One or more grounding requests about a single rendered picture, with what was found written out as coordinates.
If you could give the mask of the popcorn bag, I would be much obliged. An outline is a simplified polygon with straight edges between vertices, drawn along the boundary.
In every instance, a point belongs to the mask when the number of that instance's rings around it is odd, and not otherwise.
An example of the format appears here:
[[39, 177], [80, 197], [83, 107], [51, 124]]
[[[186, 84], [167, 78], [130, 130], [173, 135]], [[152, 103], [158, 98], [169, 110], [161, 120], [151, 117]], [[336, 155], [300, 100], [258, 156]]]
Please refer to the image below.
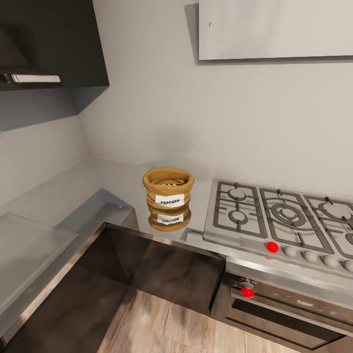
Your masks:
[[188, 171], [154, 167], [143, 176], [143, 185], [148, 192], [147, 202], [158, 209], [179, 209], [190, 200], [189, 191], [194, 180]]

